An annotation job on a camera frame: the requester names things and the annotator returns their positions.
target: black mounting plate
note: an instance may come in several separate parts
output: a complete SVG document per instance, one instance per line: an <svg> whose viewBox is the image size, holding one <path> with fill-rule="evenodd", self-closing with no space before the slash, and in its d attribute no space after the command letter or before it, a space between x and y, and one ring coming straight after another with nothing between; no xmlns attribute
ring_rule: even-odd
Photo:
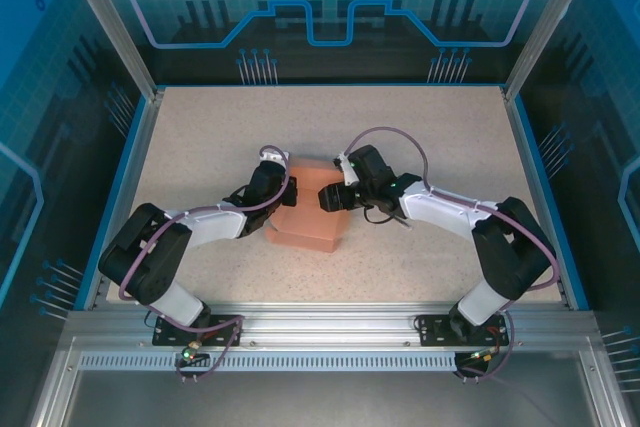
<svg viewBox="0 0 640 427"><path fill-rule="evenodd" d="M451 329L449 316L446 314L418 315L413 321L413 326L420 334L422 347L493 347L496 345L496 339L487 332L487 327L503 330L504 332L500 334L500 346L509 345L507 325L501 315L492 315L467 343L461 342Z"/></svg>
<svg viewBox="0 0 640 427"><path fill-rule="evenodd" d="M237 317L237 315L217 315L211 314L209 325L218 325L227 320L231 320ZM233 329L236 324L231 324L229 327L220 329L215 335L212 335L202 341L204 347L225 347L231 335L233 335ZM199 334L193 334L185 332L177 327L174 327L166 320L160 318L156 319L155 332L153 333L153 339L151 343L156 346L162 347L186 347L187 344L193 340L197 340ZM233 343L232 347L240 345L240 336L242 332L239 332Z"/></svg>

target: glass panel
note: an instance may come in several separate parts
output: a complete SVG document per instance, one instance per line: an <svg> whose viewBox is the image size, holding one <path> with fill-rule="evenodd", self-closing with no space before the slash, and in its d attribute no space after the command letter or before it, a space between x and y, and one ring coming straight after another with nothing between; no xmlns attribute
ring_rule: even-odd
<svg viewBox="0 0 640 427"><path fill-rule="evenodd" d="M640 329L639 3L574 0L521 92L603 333Z"/></svg>
<svg viewBox="0 0 640 427"><path fill-rule="evenodd" d="M0 19L0 411L26 425L140 93L85 0L0 0Z"/></svg>
<svg viewBox="0 0 640 427"><path fill-rule="evenodd" d="M504 82L547 2L114 1L169 84Z"/></svg>

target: speckled tabletop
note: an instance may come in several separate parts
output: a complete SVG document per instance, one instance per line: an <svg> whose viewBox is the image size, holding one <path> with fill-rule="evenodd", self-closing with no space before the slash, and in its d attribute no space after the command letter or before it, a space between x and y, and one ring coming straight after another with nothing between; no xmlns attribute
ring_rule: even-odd
<svg viewBox="0 0 640 427"><path fill-rule="evenodd" d="M433 185L533 205L497 87L345 86L168 88L134 206L213 204L249 180L264 144L332 159L378 125L417 138ZM421 174L419 154L404 138L375 133L363 142L396 174ZM481 271L474 246L462 238L425 223L412 231L367 224L356 211L333 254L272 245L256 232L187 252L177 278L207 301L456 301ZM555 288L526 294L530 301L559 298ZM116 299L112 285L107 300Z"/></svg>

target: purple cable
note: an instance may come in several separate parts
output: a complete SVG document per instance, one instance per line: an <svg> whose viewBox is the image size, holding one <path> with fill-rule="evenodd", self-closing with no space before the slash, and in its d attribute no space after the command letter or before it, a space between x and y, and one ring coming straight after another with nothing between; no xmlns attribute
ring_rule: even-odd
<svg viewBox="0 0 640 427"><path fill-rule="evenodd" d="M427 159L427 154L422 148L422 146L420 145L420 143L416 139L414 139L412 136L407 134L404 130L396 129L395 127L372 127L370 129L367 129L361 134L359 134L355 139L353 139L353 142L351 142L349 144L349 147L347 147L346 150L344 151L344 155L345 156L349 155L353 150L353 148L355 147L355 145L360 141L362 137L364 137L367 134L370 134L371 132L379 132L379 131L395 132L396 134L400 134L401 136L405 137L413 145L415 145L416 149L418 149L418 152L420 152L420 156L422 157L422 163L423 163L422 181L424 182L424 185L426 185L428 189L431 189L431 186L427 181L427 174L429 173L429 160Z"/></svg>
<svg viewBox="0 0 640 427"><path fill-rule="evenodd" d="M143 259L145 258L145 256L149 253L149 250L151 250L151 248L155 245L155 243L158 241L158 239L160 238L160 236L162 234L164 234L167 229L169 227L171 227L171 225L175 224L176 222L180 221L181 219L183 219L184 217L186 217L189 214L197 214L197 213L201 213L201 212L215 212L215 211L227 211L227 212L252 212L254 210L260 210L263 209L264 207L267 207L269 205L271 205L272 203L274 203L276 200L278 200L282 194L284 193L285 189L287 188L287 185L289 183L289 160L287 159L287 157L285 156L284 152L282 150L280 150L278 147L274 146L274 145L265 145L264 147L262 147L260 149L260 154L262 155L262 153L265 150L275 150L278 154L280 154L280 156L283 158L284 160L284 164L285 164L285 176L284 176L284 180L282 182L282 186L280 187L280 190L278 191L278 193L276 195L274 195L271 199L262 202L261 204L258 205L253 205L251 207L235 207L235 206L230 206L230 205L210 205L210 206L205 206L205 207L196 207L195 209L191 209L191 210L187 210L185 212L181 212L180 214L176 215L175 217L171 218L170 220L168 220L167 222L165 222L149 239L149 241L147 242L147 244L140 250L140 253L138 254L138 256L136 257L136 259L133 261L133 263L131 264L131 267L129 268L129 271L127 272L127 274L124 276L124 279L122 279L122 282L120 283L120 289L118 290L118 296L120 297L120 299L122 300L127 300L127 301L131 301L134 300L133 297L130 297L126 294L126 288L129 285L129 282L131 281L131 278L133 277L133 275L135 274L136 270L138 269L138 267L140 267L140 264L142 263ZM234 319L228 320L226 322L223 322L222 324L219 325L214 325L211 327L206 327L206 328L201 328L201 329L196 329L193 327L188 327L185 325L180 324L178 321L172 319L171 317L165 316L164 314L162 314L162 312L159 312L158 310L156 310L155 308L151 307L150 305L147 306L150 310L156 312L157 314L161 315L162 318L164 320L166 320L167 322L169 322L171 325L184 330L185 332L192 332L192 333L207 333L207 332L213 332L216 330L219 330L221 328L227 327L233 323L238 322L237 319L243 319L242 316L238 316Z"/></svg>
<svg viewBox="0 0 640 427"><path fill-rule="evenodd" d="M538 249L540 249L540 251L545 255L547 260L549 260L549 263L551 264L551 269L553 271L553 275L546 282L543 282L541 284L533 285L533 286L529 287L529 289L528 289L529 292L534 291L534 290L545 289L545 288L547 288L547 287L549 287L551 285L554 285L555 283L558 282L558 280L560 280L560 266L558 265L558 260L555 258L553 253L547 248L546 245L544 245L544 243L540 239L538 239L535 235L533 235L533 233L529 229L527 229L526 227L522 226L519 222L516 222L511 217L509 217L508 215L503 214L502 212L500 212L497 209L494 209L492 207L488 207L488 206L480 204L480 203L469 202L469 201L465 201L465 200L462 200L462 199L458 199L457 197L454 197L454 196L451 196L451 195L447 195L447 194L445 194L443 192L440 192L440 191L438 191L436 189L431 189L431 193L433 195L435 195L436 197L440 197L441 199L448 200L448 201L457 203L459 205L463 205L465 207L470 207L470 208L473 208L473 209L481 210L481 211L486 212L486 213L491 214L491 215L495 215L497 218L499 218L503 222L509 224L511 227L513 227L518 232L520 232L522 235L524 235Z"/></svg>
<svg viewBox="0 0 640 427"><path fill-rule="evenodd" d="M533 233L531 233L531 231L529 231L526 227L524 227L523 225L520 225L520 223L516 222L511 217L506 216L505 214L503 214L502 212L499 212L496 209L493 209L491 207L487 207L486 205L482 205L480 203L469 202L469 201L465 201L463 199L459 199L459 198L454 197L454 196L447 195L444 192L440 192L440 191L436 190L435 188L431 187L431 185L429 185L429 181L427 180L427 174L429 172L429 160L427 159L427 154L425 153L425 151L422 148L422 146L418 143L418 141L416 139L414 139L411 135L409 135L406 132L404 132L403 130L396 129L395 127L372 127L371 129L367 129L364 132L362 132L361 134L359 134L353 140L353 142L351 142L351 144L349 144L349 147L347 147L347 149L344 151L345 155L349 155L351 153L351 150L353 149L353 147L356 145L356 143L358 143L358 141L360 139L362 139L362 137L364 137L365 135L367 135L367 134L369 134L371 132L377 132L377 131L381 131L381 130L382 131L395 132L397 134L400 134L403 137L406 137L407 139L409 139L411 141L411 143L416 146L416 148L418 149L418 152L420 152L420 156L422 157L422 162L424 164L424 172L423 172L423 175L422 175L422 181L424 182L424 185L427 187L427 189L430 191L431 194L435 195L436 197L440 197L441 199L456 203L458 205L463 205L465 207L471 207L471 208L474 208L474 209L477 209L477 210L482 210L483 212L487 212L488 214L495 215L497 218L499 218L503 222L506 222L511 227L516 229L518 232L522 233L522 235L527 237L531 242L533 242L533 244L538 249L540 249L540 251L549 260L549 263L551 264L551 269L553 270L553 275L551 276L551 279L547 280L546 282L543 282L541 284L529 287L528 291L534 291L534 290L540 290L540 289L547 288L547 287L549 287L551 285L554 285L555 283L557 283L560 280L560 266L558 265L558 260L555 258L553 253L547 248L547 246L544 245L544 243L540 239L538 239L535 235L533 235ZM512 303L513 302L507 303L505 305L505 307L503 307L503 308L509 307Z"/></svg>

